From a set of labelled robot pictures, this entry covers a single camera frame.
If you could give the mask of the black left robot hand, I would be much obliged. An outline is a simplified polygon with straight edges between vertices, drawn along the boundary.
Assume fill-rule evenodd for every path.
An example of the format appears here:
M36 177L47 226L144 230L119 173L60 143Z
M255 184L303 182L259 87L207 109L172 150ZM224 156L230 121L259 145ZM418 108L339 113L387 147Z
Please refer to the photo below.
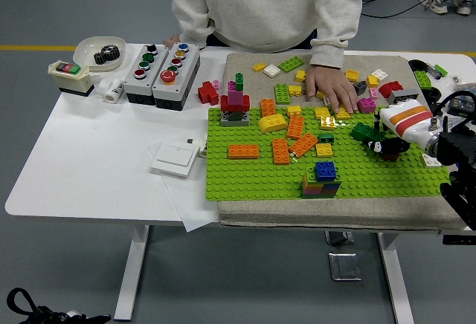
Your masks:
M65 323L65 324L104 324L111 320L109 314L102 314L93 317L88 317L85 314L81 314L78 311L68 311L66 313L55 313L53 323Z

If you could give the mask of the person's left hand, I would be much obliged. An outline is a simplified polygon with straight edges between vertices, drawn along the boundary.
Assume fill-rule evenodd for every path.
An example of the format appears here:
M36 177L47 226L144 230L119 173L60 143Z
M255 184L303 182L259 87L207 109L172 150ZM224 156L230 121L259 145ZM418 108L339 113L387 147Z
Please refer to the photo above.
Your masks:
M338 68L312 65L306 72L306 93L314 97L321 91L328 97L334 112L339 113L342 105L349 114L358 109L357 94L353 84Z

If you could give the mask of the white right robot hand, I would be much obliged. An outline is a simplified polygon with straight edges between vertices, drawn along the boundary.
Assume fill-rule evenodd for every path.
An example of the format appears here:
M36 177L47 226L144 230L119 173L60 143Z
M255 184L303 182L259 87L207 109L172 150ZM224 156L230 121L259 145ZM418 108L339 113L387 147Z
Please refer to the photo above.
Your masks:
M431 157L436 156L439 123L432 123L432 113L419 101L410 99L374 113L374 129L392 131L395 137L369 141L368 147L380 155L398 155L409 150L412 143Z

